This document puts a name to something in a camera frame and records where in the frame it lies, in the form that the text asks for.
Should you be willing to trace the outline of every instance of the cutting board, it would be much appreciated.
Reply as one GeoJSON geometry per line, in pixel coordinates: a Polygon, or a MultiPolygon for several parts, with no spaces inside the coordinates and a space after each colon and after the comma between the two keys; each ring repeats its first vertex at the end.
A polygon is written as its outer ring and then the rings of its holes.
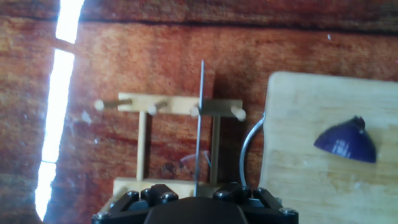
{"type": "Polygon", "coordinates": [[[398,223],[398,83],[277,72],[269,79],[260,186],[300,223],[398,223]],[[324,130],[362,116],[377,163],[313,146],[324,130]]]}

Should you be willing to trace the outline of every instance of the curved wire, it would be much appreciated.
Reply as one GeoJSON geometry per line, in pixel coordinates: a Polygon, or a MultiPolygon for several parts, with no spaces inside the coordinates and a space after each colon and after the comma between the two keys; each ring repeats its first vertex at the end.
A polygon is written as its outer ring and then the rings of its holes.
{"type": "Polygon", "coordinates": [[[261,129],[262,125],[264,124],[265,118],[266,118],[266,112],[264,112],[262,118],[250,130],[249,134],[246,136],[246,139],[243,142],[241,157],[239,158],[239,175],[241,177],[241,183],[243,186],[247,186],[246,179],[244,178],[244,155],[246,154],[246,150],[249,147],[251,139],[256,135],[256,133],[261,129]]]}

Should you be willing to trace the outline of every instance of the wooden dowel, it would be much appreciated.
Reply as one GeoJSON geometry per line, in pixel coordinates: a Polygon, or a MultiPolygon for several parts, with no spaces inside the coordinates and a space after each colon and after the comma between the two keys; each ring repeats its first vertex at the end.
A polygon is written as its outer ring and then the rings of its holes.
{"type": "Polygon", "coordinates": [[[160,101],[158,103],[156,103],[155,105],[149,106],[148,107],[148,113],[150,115],[155,115],[157,114],[158,110],[160,110],[161,108],[167,106],[167,102],[166,101],[160,101]]]}
{"type": "Polygon", "coordinates": [[[220,145],[220,117],[213,117],[213,134],[211,137],[211,167],[210,167],[210,183],[217,184],[218,175],[218,149],[220,145]]]}
{"type": "Polygon", "coordinates": [[[189,113],[190,113],[191,116],[193,116],[193,117],[199,116],[199,105],[195,105],[194,107],[192,107],[192,108],[189,110],[189,113]]]}
{"type": "Polygon", "coordinates": [[[140,111],[138,122],[137,181],[142,181],[144,179],[146,131],[147,113],[145,111],[140,111]]]}
{"type": "Polygon", "coordinates": [[[231,112],[240,121],[244,121],[246,119],[246,112],[243,109],[239,109],[236,106],[232,106],[231,112]]]}
{"type": "Polygon", "coordinates": [[[126,100],[113,100],[113,101],[103,101],[103,100],[97,100],[94,103],[95,109],[98,111],[102,111],[105,108],[117,108],[119,105],[128,105],[131,104],[132,100],[131,99],[126,99],[126,100]]]}

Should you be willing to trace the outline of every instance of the sunlight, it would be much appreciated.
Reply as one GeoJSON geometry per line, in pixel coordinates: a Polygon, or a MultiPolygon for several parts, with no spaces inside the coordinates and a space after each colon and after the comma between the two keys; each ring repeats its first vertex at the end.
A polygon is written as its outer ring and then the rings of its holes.
{"type": "MultiPolygon", "coordinates": [[[[74,44],[78,20],[84,0],[61,0],[56,38],[74,44]]],[[[43,220],[51,199],[51,184],[56,176],[59,146],[68,105],[69,82],[75,56],[55,49],[54,64],[50,74],[50,90],[45,120],[45,134],[42,149],[42,162],[39,167],[37,189],[35,191],[36,211],[43,220]]]]}

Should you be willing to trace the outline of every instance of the purple object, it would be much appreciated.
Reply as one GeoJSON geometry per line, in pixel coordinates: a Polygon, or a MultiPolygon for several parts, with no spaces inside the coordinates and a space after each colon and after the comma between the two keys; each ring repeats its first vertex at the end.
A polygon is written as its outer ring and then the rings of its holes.
{"type": "Polygon", "coordinates": [[[348,159],[362,162],[376,162],[376,147],[365,131],[365,121],[355,116],[353,119],[333,126],[313,144],[315,147],[348,159]]]}

